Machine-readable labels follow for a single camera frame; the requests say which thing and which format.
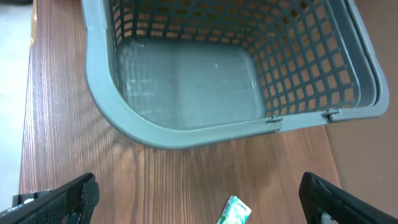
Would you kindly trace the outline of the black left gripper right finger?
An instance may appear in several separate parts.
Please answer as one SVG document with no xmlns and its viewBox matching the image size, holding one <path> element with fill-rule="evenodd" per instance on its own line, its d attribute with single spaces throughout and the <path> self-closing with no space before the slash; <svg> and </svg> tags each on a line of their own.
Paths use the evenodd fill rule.
<svg viewBox="0 0 398 224">
<path fill-rule="evenodd" d="M 303 174 L 298 194 L 308 223 L 397 223 L 397 218 L 311 172 Z"/>
</svg>

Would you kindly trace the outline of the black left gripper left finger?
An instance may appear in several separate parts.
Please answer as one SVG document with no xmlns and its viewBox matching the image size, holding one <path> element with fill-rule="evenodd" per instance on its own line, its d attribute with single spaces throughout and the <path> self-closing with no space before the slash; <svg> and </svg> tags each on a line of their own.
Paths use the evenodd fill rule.
<svg viewBox="0 0 398 224">
<path fill-rule="evenodd" d="M 85 173 L 57 189 L 13 196 L 1 223 L 89 223 L 99 199 L 95 176 Z"/>
</svg>

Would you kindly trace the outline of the teal tissue pack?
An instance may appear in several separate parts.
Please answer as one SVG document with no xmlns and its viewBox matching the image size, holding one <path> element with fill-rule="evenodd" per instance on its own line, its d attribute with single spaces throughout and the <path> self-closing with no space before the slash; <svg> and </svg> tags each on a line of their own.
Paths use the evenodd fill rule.
<svg viewBox="0 0 398 224">
<path fill-rule="evenodd" d="M 229 197 L 217 224 L 245 224 L 252 210 L 237 196 Z"/>
</svg>

